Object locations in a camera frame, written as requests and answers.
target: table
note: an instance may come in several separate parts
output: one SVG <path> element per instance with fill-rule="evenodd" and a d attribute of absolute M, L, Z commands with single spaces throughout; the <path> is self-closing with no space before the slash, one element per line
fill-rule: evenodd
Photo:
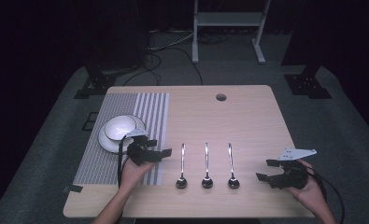
<path fill-rule="evenodd" d="M 263 12 L 199 12 L 198 0 L 194 0 L 192 62 L 198 63 L 198 27 L 199 26 L 255 26 L 258 27 L 256 38 L 251 39 L 259 63 L 266 63 L 260 40 L 263 34 L 271 0 L 265 0 Z"/>
<path fill-rule="evenodd" d="M 282 174 L 280 168 L 268 167 L 265 160 L 276 159 L 285 147 L 294 147 L 268 86 L 112 87 L 106 97 L 140 92 L 167 94 L 163 147 L 173 151 L 161 163 L 162 182 L 137 186 L 124 208 L 124 217 L 313 217 L 285 190 L 271 189 L 255 175 Z M 226 100 L 219 101 L 219 94 Z M 100 113 L 105 108 L 106 99 Z M 188 186 L 177 189 L 183 143 Z M 206 175 L 205 143 L 209 147 L 209 175 L 214 181 L 211 189 L 201 185 Z M 231 177 L 229 143 L 239 189 L 230 189 L 227 184 Z M 67 217 L 96 217 L 118 190 L 117 185 L 80 186 L 80 193 L 71 191 L 68 195 L 64 206 Z"/>

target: placemat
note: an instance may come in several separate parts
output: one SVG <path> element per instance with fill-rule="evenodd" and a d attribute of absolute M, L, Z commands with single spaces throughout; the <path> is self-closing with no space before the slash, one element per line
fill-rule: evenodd
<path fill-rule="evenodd" d="M 100 147 L 98 134 L 102 126 L 119 115 L 135 115 L 142 119 L 149 139 L 158 140 L 151 150 L 164 147 L 169 93 L 110 93 L 102 103 L 90 140 L 77 170 L 74 184 L 117 185 L 118 154 Z M 153 167 L 141 185 L 161 185 L 162 164 Z"/>

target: spoon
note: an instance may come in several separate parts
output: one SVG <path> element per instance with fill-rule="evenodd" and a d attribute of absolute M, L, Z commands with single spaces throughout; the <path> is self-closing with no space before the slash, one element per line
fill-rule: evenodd
<path fill-rule="evenodd" d="M 228 185 L 231 189 L 239 188 L 239 180 L 234 177 L 234 165 L 233 165 L 233 148 L 231 143 L 228 144 L 228 153 L 230 154 L 230 164 L 231 164 L 231 178 L 228 180 Z"/>
<path fill-rule="evenodd" d="M 205 152 L 206 152 L 206 177 L 202 180 L 202 186 L 205 189 L 210 189 L 213 187 L 213 180 L 208 176 L 208 146 L 206 143 L 205 146 Z"/>
<path fill-rule="evenodd" d="M 181 177 L 176 182 L 176 187 L 178 189 L 184 189 L 187 187 L 187 180 L 184 178 L 184 152 L 185 152 L 185 144 L 181 145 Z"/>

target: person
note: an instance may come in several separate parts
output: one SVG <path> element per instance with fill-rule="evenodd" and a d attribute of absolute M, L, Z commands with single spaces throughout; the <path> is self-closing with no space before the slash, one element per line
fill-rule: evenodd
<path fill-rule="evenodd" d="M 312 165 L 306 161 L 298 160 L 304 166 L 312 168 Z M 128 201 L 133 189 L 143 178 L 144 174 L 149 171 L 155 163 L 147 162 L 137 166 L 131 159 L 128 159 L 122 170 L 121 187 L 97 216 L 93 223 L 116 223 L 122 212 L 123 207 Z M 310 174 L 314 174 L 312 169 L 307 169 Z M 299 201 L 306 209 L 308 209 L 315 218 L 322 224 L 335 224 L 333 213 L 329 205 L 324 200 L 321 189 L 316 180 L 309 176 L 307 184 L 303 189 L 286 188 L 294 199 Z"/>

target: white metal stand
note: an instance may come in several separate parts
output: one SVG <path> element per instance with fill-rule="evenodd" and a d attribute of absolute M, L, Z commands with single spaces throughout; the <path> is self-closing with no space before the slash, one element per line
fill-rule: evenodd
<path fill-rule="evenodd" d="M 259 63 L 266 63 L 260 47 L 266 16 L 271 0 L 266 0 L 263 12 L 198 12 L 198 0 L 193 11 L 192 62 L 198 63 L 198 27 L 199 26 L 258 26 L 257 37 L 252 39 Z"/>

